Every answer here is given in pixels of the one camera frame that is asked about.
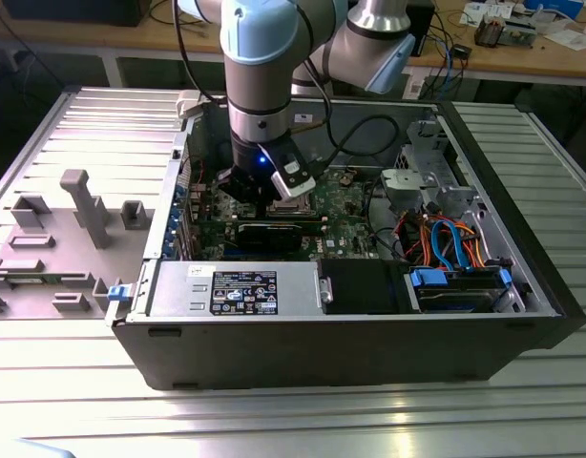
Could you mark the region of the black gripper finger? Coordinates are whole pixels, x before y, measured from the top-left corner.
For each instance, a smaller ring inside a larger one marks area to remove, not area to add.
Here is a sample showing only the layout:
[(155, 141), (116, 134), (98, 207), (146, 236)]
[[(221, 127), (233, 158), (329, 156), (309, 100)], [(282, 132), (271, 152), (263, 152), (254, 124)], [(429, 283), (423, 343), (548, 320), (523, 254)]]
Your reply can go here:
[(250, 176), (238, 166), (232, 166), (218, 173), (217, 184), (220, 190), (237, 202), (252, 204), (257, 218), (266, 216), (266, 209), (270, 204), (270, 191), (258, 178)]

